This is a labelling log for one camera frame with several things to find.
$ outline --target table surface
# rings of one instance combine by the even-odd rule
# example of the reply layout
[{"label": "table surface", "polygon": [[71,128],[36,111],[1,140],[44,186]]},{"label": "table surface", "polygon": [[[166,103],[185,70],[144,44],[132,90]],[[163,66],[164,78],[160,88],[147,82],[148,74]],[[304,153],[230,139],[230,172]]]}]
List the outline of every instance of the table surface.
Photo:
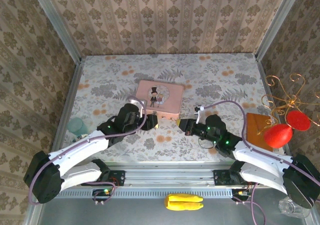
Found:
[{"label": "table surface", "polygon": [[[70,118],[81,118],[89,133],[118,114],[126,97],[136,94],[140,80],[184,85],[180,118],[196,118],[195,105],[229,99],[239,102],[246,113],[269,113],[261,103],[266,91],[251,53],[88,56],[82,62]],[[238,107],[231,103],[218,105],[206,110],[204,119],[212,114],[218,114],[227,129],[240,136],[243,116]],[[160,119],[158,124],[158,129],[140,130],[91,158],[128,163],[227,160],[214,148],[201,148],[197,137],[185,136],[174,121]],[[74,138],[67,131],[63,147]]]}]

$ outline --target wall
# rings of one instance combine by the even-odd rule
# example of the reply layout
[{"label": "wall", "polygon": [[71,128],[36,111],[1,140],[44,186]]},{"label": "wall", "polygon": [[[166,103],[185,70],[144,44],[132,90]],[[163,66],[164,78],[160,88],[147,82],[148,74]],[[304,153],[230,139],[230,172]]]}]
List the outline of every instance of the wall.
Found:
[{"label": "wall", "polygon": [[[269,50],[262,59],[267,75],[276,75],[289,94],[300,85],[290,81],[291,73],[302,74],[306,85],[299,98],[307,103],[320,103],[320,0],[296,0]],[[272,87],[274,96],[284,97],[279,85]],[[301,105],[307,115],[320,124],[320,105]],[[306,131],[294,131],[291,151],[307,155],[320,170],[320,127],[311,125]]]},{"label": "wall", "polygon": [[23,222],[22,179],[51,148],[74,68],[37,0],[0,0],[0,225]]},{"label": "wall", "polygon": [[282,0],[52,0],[83,56],[252,53]]}]

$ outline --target red heart ornament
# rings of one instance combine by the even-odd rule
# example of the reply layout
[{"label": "red heart ornament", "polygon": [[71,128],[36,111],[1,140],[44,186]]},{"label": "red heart ornament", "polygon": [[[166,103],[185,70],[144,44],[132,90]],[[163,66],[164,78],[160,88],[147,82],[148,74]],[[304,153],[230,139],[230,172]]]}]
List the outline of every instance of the red heart ornament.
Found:
[{"label": "red heart ornament", "polygon": [[291,127],[299,131],[307,131],[311,125],[307,115],[297,110],[289,112],[286,116],[286,120]]},{"label": "red heart ornament", "polygon": [[270,147],[283,147],[292,138],[292,128],[287,124],[277,124],[264,132],[263,138]]}]

